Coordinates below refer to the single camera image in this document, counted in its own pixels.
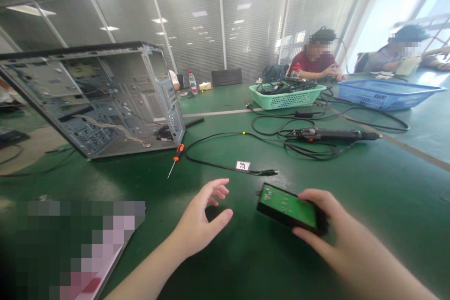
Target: power adapter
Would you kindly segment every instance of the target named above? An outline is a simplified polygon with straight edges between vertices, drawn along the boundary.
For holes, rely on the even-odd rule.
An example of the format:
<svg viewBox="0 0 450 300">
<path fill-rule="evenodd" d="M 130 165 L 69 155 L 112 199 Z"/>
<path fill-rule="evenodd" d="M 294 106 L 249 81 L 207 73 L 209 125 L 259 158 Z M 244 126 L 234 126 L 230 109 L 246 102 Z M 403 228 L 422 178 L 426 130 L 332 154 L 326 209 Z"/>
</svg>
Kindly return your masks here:
<svg viewBox="0 0 450 300">
<path fill-rule="evenodd" d="M 317 114 L 318 112 L 313 112 L 311 109 L 301 109 L 301 110 L 297 110 L 295 112 L 295 117 L 298 118 L 310 118 L 313 117 L 314 114 Z"/>
</svg>

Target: red shirt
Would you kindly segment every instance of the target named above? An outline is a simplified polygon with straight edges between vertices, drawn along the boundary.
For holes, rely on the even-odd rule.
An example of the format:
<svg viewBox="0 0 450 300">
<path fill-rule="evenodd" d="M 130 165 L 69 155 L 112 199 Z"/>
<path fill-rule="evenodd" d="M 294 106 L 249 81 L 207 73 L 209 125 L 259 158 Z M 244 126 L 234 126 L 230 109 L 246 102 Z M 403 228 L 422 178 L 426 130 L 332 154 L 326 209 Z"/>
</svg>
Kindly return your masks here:
<svg viewBox="0 0 450 300">
<path fill-rule="evenodd" d="M 311 61 L 308 56 L 306 56 L 306 51 L 302 51 L 293 58 L 288 74 L 291 73 L 292 67 L 297 63 L 300 64 L 301 70 L 303 71 L 321 73 L 333 63 L 336 63 L 336 60 L 330 52 L 325 52 L 314 61 Z"/>
</svg>

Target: open computer case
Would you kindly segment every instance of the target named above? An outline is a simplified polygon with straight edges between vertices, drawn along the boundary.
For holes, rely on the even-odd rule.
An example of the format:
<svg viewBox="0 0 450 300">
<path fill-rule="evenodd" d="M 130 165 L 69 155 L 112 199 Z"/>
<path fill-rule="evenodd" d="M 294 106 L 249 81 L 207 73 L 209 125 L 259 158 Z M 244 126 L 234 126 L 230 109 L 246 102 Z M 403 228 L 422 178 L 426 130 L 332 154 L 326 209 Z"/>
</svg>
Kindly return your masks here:
<svg viewBox="0 0 450 300">
<path fill-rule="evenodd" d="M 160 47 L 0 55 L 0 75 L 86 158 L 176 148 L 185 126 Z M 165 129 L 165 136 L 157 132 Z"/>
</svg>

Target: screwdriver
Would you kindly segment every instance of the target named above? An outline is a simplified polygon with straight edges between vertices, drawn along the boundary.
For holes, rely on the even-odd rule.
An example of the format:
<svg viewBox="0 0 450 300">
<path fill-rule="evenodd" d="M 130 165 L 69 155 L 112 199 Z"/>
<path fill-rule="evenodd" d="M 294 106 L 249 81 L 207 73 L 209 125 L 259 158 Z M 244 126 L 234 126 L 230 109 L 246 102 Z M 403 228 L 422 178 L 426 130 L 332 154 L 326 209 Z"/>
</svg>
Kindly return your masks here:
<svg viewBox="0 0 450 300">
<path fill-rule="evenodd" d="M 175 166 L 175 163 L 180 160 L 180 156 L 181 156 L 181 153 L 183 152 L 183 150 L 184 150 L 184 144 L 180 144 L 178 146 L 178 148 L 177 148 L 177 154 L 173 158 L 172 169 L 170 169 L 170 172 L 169 172 L 169 175 L 167 176 L 167 179 L 169 179 L 170 174 L 172 173 L 173 167 Z"/>
</svg>

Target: number label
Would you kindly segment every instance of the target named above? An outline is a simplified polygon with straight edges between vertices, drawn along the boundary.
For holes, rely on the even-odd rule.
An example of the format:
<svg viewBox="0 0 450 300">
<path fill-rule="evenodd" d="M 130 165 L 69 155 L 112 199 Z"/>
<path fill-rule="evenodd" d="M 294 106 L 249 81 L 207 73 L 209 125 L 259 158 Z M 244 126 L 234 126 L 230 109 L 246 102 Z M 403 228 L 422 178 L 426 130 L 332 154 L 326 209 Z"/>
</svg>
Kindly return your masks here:
<svg viewBox="0 0 450 300">
<path fill-rule="evenodd" d="M 249 168 L 250 168 L 250 162 L 241 162 L 241 161 L 236 162 L 236 169 L 248 170 Z"/>
</svg>

